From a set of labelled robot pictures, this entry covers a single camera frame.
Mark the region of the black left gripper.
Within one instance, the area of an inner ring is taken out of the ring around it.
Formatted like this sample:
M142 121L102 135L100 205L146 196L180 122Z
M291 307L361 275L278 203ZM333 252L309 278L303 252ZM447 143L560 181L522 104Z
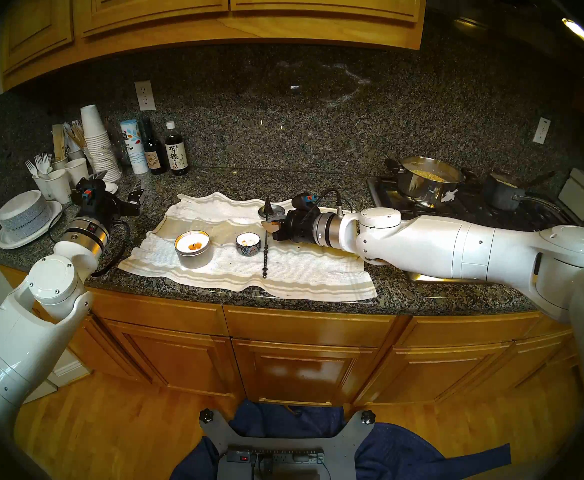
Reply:
M97 171L88 177L90 183L104 181L107 170ZM80 209L76 213L75 219L98 222L103 229L111 230L114 222L121 217L140 216L140 206L144 203L144 183L138 180L133 189L128 194L128 201L122 201L108 191L89 191L89 196L85 192L75 191L75 205Z

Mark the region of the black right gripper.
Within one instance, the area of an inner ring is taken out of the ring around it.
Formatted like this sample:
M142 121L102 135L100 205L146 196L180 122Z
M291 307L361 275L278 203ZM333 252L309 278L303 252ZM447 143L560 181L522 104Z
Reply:
M268 234L272 236L278 235L279 242L316 243L314 222L318 217L318 210L290 210L284 218L262 221L261 225Z

